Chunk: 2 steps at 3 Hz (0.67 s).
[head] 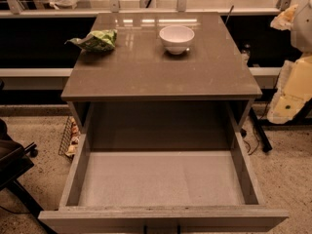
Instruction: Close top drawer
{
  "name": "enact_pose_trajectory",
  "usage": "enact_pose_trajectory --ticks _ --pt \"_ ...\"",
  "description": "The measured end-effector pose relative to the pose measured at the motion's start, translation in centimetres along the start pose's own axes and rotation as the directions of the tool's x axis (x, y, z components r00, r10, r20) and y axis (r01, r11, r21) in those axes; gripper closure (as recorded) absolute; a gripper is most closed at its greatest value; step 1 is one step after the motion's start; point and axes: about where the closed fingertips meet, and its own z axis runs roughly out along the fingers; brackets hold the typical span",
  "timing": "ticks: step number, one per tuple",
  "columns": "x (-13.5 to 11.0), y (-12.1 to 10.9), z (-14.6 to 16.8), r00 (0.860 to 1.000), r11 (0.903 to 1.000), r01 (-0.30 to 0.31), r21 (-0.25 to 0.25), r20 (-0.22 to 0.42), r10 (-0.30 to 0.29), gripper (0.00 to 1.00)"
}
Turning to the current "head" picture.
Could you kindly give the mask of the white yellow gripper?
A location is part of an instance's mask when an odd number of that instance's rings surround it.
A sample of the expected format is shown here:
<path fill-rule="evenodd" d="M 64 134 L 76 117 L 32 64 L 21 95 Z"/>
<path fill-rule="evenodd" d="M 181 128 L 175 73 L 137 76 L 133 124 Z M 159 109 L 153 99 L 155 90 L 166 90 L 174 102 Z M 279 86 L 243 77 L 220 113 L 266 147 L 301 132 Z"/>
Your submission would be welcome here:
<path fill-rule="evenodd" d="M 278 30 L 290 30 L 297 7 L 294 4 L 281 12 L 270 22 L 270 26 Z M 312 98 L 312 56 L 304 55 L 295 62 L 286 60 L 276 88 L 266 117 L 270 123 L 285 124 Z"/>

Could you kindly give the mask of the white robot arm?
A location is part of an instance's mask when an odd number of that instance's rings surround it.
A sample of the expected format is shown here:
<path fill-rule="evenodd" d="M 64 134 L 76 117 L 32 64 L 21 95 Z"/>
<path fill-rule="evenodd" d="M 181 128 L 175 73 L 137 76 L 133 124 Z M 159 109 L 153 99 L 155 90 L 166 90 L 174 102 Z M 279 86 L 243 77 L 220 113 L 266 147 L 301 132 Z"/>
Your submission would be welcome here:
<path fill-rule="evenodd" d="M 290 6 L 270 26 L 289 30 L 292 46 L 302 52 L 296 61 L 284 62 L 267 112 L 270 123 L 285 124 L 312 98 L 312 1 Z"/>

